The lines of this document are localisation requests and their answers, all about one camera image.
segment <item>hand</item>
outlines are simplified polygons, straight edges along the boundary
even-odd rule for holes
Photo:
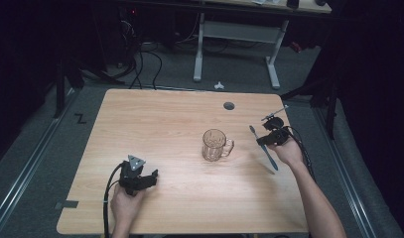
[[[269,145],[269,149],[276,152],[279,159],[289,167],[303,162],[303,155],[297,142],[293,138],[288,138],[285,144],[281,146]]]
[[[111,199],[115,227],[112,237],[128,237],[130,227],[139,212],[146,190],[140,190],[136,196],[127,194],[125,188],[117,184]]]

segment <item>glass mug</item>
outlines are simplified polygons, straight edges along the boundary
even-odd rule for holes
[[[217,129],[210,129],[202,136],[202,156],[210,162],[229,156],[233,149],[233,141],[226,139],[225,134]]]

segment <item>mug handle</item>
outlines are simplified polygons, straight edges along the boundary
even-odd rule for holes
[[[222,155],[220,155],[221,157],[227,157],[229,156],[230,152],[232,151],[234,146],[233,140],[230,139],[226,139],[226,144],[223,147],[223,151],[222,151]]]

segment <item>person's left hand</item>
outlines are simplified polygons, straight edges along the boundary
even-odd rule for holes
[[[115,219],[112,237],[128,237],[130,226],[140,210],[145,191],[145,189],[140,190],[136,196],[131,196],[127,194],[124,187],[119,184],[115,186],[111,199],[111,210]]]

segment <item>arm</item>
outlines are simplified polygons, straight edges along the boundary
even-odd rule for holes
[[[294,139],[282,146],[269,146],[295,176],[303,200],[307,224],[314,238],[346,237],[340,219],[326,196],[311,178]]]
[[[127,194],[124,187],[115,186],[111,199],[111,209],[114,214],[115,227],[112,238],[128,238],[130,227],[139,212],[145,190],[140,190],[136,196]]]

